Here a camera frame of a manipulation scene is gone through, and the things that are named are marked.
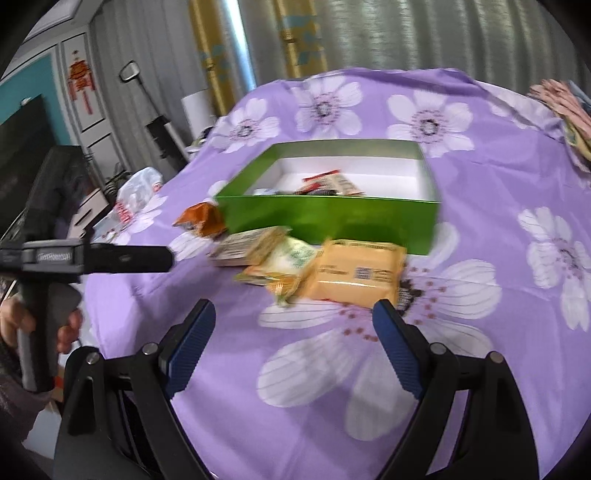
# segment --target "barcode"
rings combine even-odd
[[[357,267],[355,268],[355,278],[359,280],[371,280],[372,269]]]

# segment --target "person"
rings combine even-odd
[[[73,311],[67,324],[61,327],[57,333],[57,351],[70,353],[72,343],[77,340],[82,326],[82,313]],[[35,330],[35,319],[26,310],[18,295],[5,300],[0,306],[0,456],[3,458],[3,472],[13,463],[19,468],[29,468],[31,464],[24,462],[22,443],[31,431],[35,419],[41,410],[45,408],[51,398],[51,392],[34,394],[23,389],[20,378],[20,363],[17,350],[17,330],[30,333]],[[16,452],[15,455],[5,455],[7,449]],[[20,470],[19,477],[37,478],[37,476],[25,475]]]

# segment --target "hand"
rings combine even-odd
[[[80,335],[82,326],[82,313],[76,309],[68,317],[68,324],[57,331],[57,351],[70,353],[72,343]],[[17,330],[26,333],[35,331],[35,319],[23,306],[17,296],[10,297],[0,306],[0,335],[4,342],[11,348],[17,349]]]

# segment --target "sleeve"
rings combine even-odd
[[[19,383],[20,365],[14,352],[0,338],[0,410],[7,418],[9,435],[23,442],[35,419],[51,398],[51,392],[33,394]]]

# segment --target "yellow snack package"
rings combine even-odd
[[[285,226],[270,226],[234,233],[222,240],[209,253],[209,258],[219,267],[258,265],[281,243],[290,230]]]
[[[260,265],[251,265],[235,279],[253,285],[267,285],[278,275],[299,275],[316,256],[317,250],[302,240],[286,236]]]
[[[405,257],[406,249],[399,245],[326,241],[298,295],[367,308],[382,299],[396,305]]]
[[[285,237],[260,265],[246,267],[235,280],[264,285],[279,305],[286,305],[298,287],[304,269],[316,256],[317,249],[302,240]]]

